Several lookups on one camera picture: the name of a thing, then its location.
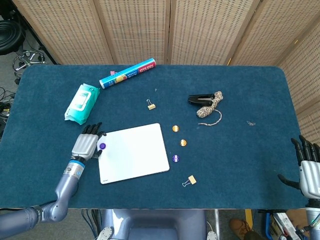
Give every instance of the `rope bundle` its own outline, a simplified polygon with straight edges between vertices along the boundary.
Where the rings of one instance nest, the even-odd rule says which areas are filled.
[[[207,124],[207,123],[198,123],[198,125],[206,125],[206,126],[212,126],[217,124],[218,122],[220,122],[220,120],[222,119],[222,114],[220,111],[216,110],[215,108],[217,107],[218,103],[224,99],[224,97],[222,96],[222,92],[221,91],[217,91],[214,94],[214,99],[212,99],[212,105],[211,106],[203,106],[201,107],[198,111],[196,111],[196,115],[199,118],[205,118],[207,116],[209,116],[213,111],[216,111],[220,114],[220,118],[218,119],[218,121],[212,123],[212,124]]]

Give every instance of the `blue felt tablecloth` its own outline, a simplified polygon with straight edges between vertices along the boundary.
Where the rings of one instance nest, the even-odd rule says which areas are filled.
[[[100,87],[111,70],[126,67],[41,65],[25,71],[0,143],[0,208],[56,199],[55,188],[84,128],[64,121],[67,107],[80,84]],[[221,122],[198,125],[215,122],[219,114],[199,119],[188,95],[217,91],[223,94],[217,107]],[[156,109],[149,111],[146,99]],[[292,209],[307,202],[277,178],[282,173],[299,179],[290,138],[300,134],[285,75],[277,67],[158,65],[102,89],[87,123],[100,121],[106,132],[160,123],[170,170],[102,185],[92,160],[70,208]],[[173,125],[180,131],[173,132]],[[178,163],[171,160],[175,154]],[[183,187],[190,175],[197,183]]]

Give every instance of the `black stapler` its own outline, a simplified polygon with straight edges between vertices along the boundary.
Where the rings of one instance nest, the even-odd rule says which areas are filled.
[[[212,100],[214,98],[215,98],[214,94],[189,95],[188,102],[194,105],[209,107],[212,105]]]

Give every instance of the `woven room divider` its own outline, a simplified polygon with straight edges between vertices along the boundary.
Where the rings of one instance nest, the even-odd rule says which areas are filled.
[[[320,17],[279,66],[288,82],[301,133],[320,145]]]
[[[320,144],[319,0],[13,0],[60,64],[277,65]]]

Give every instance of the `wet wipes pack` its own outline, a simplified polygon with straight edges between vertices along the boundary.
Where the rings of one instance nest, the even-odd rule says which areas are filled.
[[[84,124],[100,93],[100,88],[83,83],[64,113],[64,120]]]

